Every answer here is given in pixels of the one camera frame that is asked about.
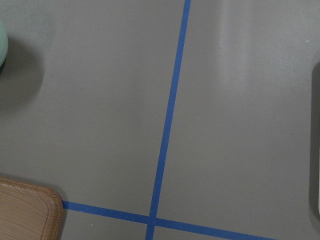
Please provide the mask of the wooden cutting board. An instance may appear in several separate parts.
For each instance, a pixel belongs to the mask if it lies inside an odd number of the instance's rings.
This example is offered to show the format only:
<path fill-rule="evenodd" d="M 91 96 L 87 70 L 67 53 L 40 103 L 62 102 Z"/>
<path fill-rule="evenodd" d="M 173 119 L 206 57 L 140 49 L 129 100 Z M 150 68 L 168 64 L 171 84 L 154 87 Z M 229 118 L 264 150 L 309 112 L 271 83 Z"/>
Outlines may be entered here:
<path fill-rule="evenodd" d="M 53 189 L 2 177 L 0 238 L 55 240 L 63 218 L 60 195 Z"/>

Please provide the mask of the green bowl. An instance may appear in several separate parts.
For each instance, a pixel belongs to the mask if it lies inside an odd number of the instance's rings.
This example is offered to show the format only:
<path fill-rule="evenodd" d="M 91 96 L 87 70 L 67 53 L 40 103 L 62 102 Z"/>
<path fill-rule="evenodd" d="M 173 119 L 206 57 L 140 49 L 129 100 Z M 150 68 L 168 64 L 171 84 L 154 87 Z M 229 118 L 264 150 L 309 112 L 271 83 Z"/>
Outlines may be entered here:
<path fill-rule="evenodd" d="M 3 22 L 0 22 L 0 71 L 4 68 L 9 48 L 9 41 L 6 28 Z"/>

